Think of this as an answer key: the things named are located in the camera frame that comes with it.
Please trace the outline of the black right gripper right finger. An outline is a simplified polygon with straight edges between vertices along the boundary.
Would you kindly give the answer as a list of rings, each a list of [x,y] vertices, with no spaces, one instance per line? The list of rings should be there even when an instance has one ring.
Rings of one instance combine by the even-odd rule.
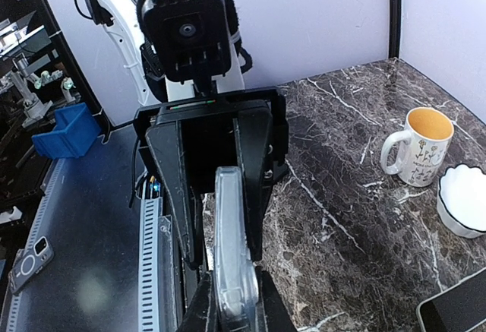
[[[257,267],[256,276],[260,294],[256,304],[256,331],[296,332],[270,273]]]

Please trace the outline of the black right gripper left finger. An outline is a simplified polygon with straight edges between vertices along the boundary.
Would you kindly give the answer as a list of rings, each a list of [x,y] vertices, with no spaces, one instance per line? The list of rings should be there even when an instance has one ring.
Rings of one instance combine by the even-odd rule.
[[[201,277],[191,304],[176,331],[216,332],[218,330],[218,309],[216,306],[213,272],[207,271]]]

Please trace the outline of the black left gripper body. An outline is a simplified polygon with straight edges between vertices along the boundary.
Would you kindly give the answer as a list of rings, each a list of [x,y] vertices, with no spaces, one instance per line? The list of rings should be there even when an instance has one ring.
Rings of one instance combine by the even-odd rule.
[[[217,167],[238,163],[233,122],[239,111],[258,100],[269,107],[273,117],[268,156],[273,183],[278,183],[289,171],[285,163],[289,125],[286,98],[277,87],[232,91],[140,109],[134,129],[140,138],[140,155],[147,170],[161,180],[160,166],[167,156],[170,174],[182,169],[185,180],[196,192],[212,192]]]

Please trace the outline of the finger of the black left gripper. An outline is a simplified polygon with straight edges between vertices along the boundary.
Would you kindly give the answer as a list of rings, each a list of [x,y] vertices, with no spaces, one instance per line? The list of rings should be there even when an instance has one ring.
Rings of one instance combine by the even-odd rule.
[[[242,110],[233,120],[238,166],[242,171],[244,220],[252,261],[262,259],[264,173],[268,170],[268,147],[273,117],[266,107]]]
[[[185,263],[196,270],[204,259],[202,202],[187,173],[181,122],[150,127],[146,140],[169,198],[181,254]]]

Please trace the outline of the clear magsafe phone case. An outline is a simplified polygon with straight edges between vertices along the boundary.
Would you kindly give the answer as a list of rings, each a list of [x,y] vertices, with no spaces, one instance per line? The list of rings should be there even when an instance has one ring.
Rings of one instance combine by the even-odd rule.
[[[259,291],[246,240],[242,174],[237,166],[217,169],[215,200],[213,272],[219,318],[224,331],[250,331]]]

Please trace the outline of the black phone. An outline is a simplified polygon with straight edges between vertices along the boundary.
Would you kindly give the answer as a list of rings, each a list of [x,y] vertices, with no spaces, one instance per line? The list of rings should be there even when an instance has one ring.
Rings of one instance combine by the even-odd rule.
[[[473,331],[485,324],[485,269],[420,302],[421,331]]]

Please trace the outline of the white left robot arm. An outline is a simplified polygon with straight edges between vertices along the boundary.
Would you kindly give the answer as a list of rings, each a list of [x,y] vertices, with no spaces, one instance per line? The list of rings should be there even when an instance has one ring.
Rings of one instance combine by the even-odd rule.
[[[263,257],[273,186],[287,173],[289,125],[278,87],[248,89],[252,66],[233,0],[85,0],[117,45],[140,104],[137,150],[164,187],[181,255],[203,261],[202,195],[216,171],[238,167],[245,245]]]

